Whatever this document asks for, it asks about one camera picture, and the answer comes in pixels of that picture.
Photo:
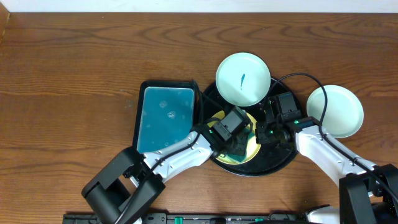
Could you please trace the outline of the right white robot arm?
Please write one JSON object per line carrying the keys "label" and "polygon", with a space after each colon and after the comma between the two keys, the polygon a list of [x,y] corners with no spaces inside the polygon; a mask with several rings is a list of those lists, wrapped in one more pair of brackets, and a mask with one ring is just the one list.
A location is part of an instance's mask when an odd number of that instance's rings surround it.
{"label": "right white robot arm", "polygon": [[292,146],[338,186],[340,206],[305,214],[309,223],[397,223],[397,167],[363,159],[307,117],[279,124],[256,123],[256,140],[266,146]]}

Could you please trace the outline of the yellow plate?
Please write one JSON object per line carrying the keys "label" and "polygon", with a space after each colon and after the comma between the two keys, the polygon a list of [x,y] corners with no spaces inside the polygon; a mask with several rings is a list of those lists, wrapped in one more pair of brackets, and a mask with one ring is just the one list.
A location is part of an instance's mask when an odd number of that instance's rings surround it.
{"label": "yellow plate", "polygon": [[[253,122],[253,125],[256,124],[256,119],[249,113],[246,113],[250,120]],[[211,116],[211,118],[219,118],[222,119],[224,118],[224,112],[219,111],[215,113],[214,115]],[[246,144],[246,154],[245,156],[234,156],[234,155],[225,155],[225,154],[220,154],[218,157],[216,157],[216,161],[221,162],[222,164],[227,164],[227,165],[240,165],[244,164],[251,159],[253,159],[256,154],[259,152],[261,145],[257,144],[256,142],[256,137],[255,137],[255,131],[256,128],[253,127],[253,130],[251,133],[248,135],[248,143]]]}

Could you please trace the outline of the green yellow sponge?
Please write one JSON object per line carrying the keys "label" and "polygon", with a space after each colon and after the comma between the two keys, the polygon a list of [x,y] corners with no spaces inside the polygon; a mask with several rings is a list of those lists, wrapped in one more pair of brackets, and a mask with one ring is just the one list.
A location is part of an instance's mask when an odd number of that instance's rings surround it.
{"label": "green yellow sponge", "polygon": [[247,156],[248,142],[251,137],[251,133],[241,133],[234,137],[231,147],[228,149],[228,157],[238,162],[245,160]]}

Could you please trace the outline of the mint plate with blue stain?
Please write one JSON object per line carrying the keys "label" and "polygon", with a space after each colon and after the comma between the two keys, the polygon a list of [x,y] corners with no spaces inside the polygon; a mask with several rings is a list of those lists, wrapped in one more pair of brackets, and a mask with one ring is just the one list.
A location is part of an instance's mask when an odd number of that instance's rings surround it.
{"label": "mint plate with blue stain", "polygon": [[235,106],[253,106],[264,99],[271,86],[271,73],[258,56],[239,52],[226,57],[216,71],[221,97]]}

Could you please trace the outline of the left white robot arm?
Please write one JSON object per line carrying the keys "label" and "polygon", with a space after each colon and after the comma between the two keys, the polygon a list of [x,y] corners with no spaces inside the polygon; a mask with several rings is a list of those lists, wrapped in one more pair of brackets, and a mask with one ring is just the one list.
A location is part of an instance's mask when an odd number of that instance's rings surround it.
{"label": "left white robot arm", "polygon": [[82,189],[101,223],[134,223],[165,189],[165,182],[202,165],[210,157],[247,141],[247,131],[218,143],[214,130],[192,131],[185,139],[158,151],[122,150]]}

